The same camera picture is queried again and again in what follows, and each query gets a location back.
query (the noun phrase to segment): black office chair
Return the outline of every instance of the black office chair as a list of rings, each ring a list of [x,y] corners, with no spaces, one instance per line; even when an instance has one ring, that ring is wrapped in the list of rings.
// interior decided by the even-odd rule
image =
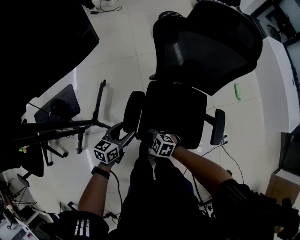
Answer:
[[[259,30],[235,9],[202,0],[187,18],[163,14],[153,37],[156,73],[146,96],[131,94],[124,131],[137,130],[139,123],[137,138],[149,129],[168,131],[180,137],[183,147],[196,149],[207,121],[213,126],[210,143],[219,145],[225,113],[217,109],[214,118],[207,115],[204,93],[213,95],[255,69],[263,45]]]

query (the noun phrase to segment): chair backrest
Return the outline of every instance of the chair backrest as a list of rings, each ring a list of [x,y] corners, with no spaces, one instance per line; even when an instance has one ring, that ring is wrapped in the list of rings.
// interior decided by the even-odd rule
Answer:
[[[237,10],[210,0],[187,18],[165,17],[153,27],[155,80],[188,84],[209,95],[256,67],[263,38]]]

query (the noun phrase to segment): power strip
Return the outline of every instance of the power strip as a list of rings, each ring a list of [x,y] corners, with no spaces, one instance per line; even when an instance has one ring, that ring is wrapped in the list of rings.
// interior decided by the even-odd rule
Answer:
[[[227,135],[226,131],[224,131],[224,133],[223,133],[222,145],[223,146],[228,145],[228,135]]]

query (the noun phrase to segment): white box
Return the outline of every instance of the white box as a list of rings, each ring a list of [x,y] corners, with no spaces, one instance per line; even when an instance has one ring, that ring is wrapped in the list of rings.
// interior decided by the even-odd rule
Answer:
[[[94,152],[95,157],[106,164],[109,164],[120,156],[118,145],[103,139],[94,147]]]
[[[169,158],[172,155],[175,146],[176,144],[170,136],[157,134],[150,154],[157,157]]]

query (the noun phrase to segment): black wristwatch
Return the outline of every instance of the black wristwatch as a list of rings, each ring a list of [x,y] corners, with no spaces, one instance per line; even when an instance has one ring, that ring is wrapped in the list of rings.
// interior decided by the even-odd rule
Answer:
[[[107,179],[109,179],[109,176],[110,176],[109,172],[107,172],[107,171],[105,171],[103,169],[100,169],[98,167],[94,167],[93,168],[92,174],[94,175],[94,173],[98,173],[98,174],[102,175],[103,177],[105,177]]]

